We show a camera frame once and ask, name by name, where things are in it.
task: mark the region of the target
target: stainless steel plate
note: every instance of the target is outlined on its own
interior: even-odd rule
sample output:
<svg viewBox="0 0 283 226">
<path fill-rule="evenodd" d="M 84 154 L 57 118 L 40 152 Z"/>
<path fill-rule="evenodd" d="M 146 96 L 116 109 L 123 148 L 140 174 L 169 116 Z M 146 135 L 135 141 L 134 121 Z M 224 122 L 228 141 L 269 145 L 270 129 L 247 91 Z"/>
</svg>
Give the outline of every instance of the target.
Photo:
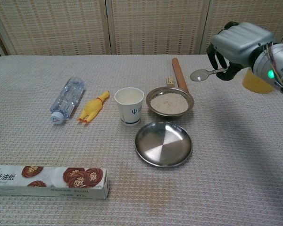
<svg viewBox="0 0 283 226">
<path fill-rule="evenodd" d="M 180 126 L 170 122 L 152 122 L 142 127 L 135 137 L 135 149 L 147 163 L 173 167 L 192 153 L 192 139 Z"/>
<path fill-rule="evenodd" d="M 179 114 L 165 114 L 165 113 L 162 113 L 162 112 L 155 110 L 151 106 L 151 100 L 154 99 L 155 97 L 159 96 L 159 95 L 163 95 L 163 94 L 166 94 L 166 93 L 177 93 L 177 94 L 182 95 L 186 99 L 186 101 L 188 102 L 188 109 L 186 111 L 182 112 L 182 113 L 179 113 Z M 169 117 L 184 115 L 184 114 L 188 113 L 194 107 L 194 99 L 189 93 L 185 92 L 184 90 L 182 90 L 180 88 L 169 88 L 169 87 L 159 87 L 159 88 L 152 90 L 147 95 L 146 103 L 147 103 L 149 109 L 151 109 L 155 113 L 162 115 L 162 116 L 169 116 Z"/>
</svg>

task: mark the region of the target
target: green light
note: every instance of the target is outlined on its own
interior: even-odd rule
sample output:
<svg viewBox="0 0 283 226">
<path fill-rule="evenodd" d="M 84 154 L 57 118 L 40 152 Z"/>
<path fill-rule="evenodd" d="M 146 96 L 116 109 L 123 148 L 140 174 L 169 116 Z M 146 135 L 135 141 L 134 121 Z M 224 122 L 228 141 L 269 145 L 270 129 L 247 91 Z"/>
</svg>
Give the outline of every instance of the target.
<svg viewBox="0 0 283 226">
<path fill-rule="evenodd" d="M 274 75 L 274 71 L 273 70 L 269 70 L 268 73 L 267 73 L 268 77 L 270 79 L 274 79 L 275 78 L 275 75 Z"/>
</svg>

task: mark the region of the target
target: uncooked rice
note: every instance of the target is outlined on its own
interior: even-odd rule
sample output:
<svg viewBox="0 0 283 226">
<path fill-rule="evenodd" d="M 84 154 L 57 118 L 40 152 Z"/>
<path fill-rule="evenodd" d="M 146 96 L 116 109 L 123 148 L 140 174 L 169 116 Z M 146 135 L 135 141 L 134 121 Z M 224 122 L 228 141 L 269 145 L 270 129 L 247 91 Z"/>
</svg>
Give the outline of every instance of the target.
<svg viewBox="0 0 283 226">
<path fill-rule="evenodd" d="M 188 110 L 188 102 L 177 93 L 166 93 L 151 100 L 151 106 L 164 114 L 180 114 Z"/>
</svg>

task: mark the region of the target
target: rubber chicken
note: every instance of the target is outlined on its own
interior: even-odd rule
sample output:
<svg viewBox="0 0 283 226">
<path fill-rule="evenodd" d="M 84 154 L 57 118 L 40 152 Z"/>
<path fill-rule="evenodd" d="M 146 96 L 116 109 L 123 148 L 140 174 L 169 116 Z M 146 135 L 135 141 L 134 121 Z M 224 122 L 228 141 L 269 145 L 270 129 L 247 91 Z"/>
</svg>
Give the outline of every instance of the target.
<svg viewBox="0 0 283 226">
<path fill-rule="evenodd" d="M 83 112 L 82 112 L 80 118 L 78 118 L 78 120 L 89 123 L 92 119 L 94 119 L 94 117 L 102 109 L 103 102 L 109 97 L 109 95 L 110 95 L 109 91 L 105 91 L 99 97 L 88 101 L 88 103 L 85 105 Z"/>
</svg>

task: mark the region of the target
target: metal bowl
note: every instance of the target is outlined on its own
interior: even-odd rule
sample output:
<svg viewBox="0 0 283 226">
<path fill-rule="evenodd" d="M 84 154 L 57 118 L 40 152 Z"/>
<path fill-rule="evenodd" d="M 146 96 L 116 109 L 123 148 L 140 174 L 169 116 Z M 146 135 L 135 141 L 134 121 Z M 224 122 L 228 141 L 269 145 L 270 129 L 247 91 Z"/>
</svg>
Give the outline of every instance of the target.
<svg viewBox="0 0 283 226">
<path fill-rule="evenodd" d="M 177 94 L 182 95 L 186 99 L 186 101 L 188 102 L 188 109 L 184 112 L 179 113 L 179 114 L 165 114 L 165 113 L 162 113 L 162 112 L 155 110 L 151 106 L 151 100 L 154 99 L 155 97 L 159 96 L 159 95 L 163 95 L 163 94 L 166 94 L 166 93 L 177 93 Z M 148 107 L 152 111 L 154 111 L 155 113 L 162 115 L 162 116 L 169 116 L 169 117 L 182 116 L 182 115 L 188 113 L 194 107 L 194 99 L 189 93 L 185 92 L 184 90 L 182 90 L 180 88 L 170 88 L 170 87 L 159 87 L 159 88 L 152 90 L 147 95 L 146 103 L 147 103 Z"/>
<path fill-rule="evenodd" d="M 165 121 L 145 125 L 135 137 L 138 155 L 158 167 L 182 164 L 191 155 L 192 147 L 192 139 L 182 127 Z"/>
</svg>

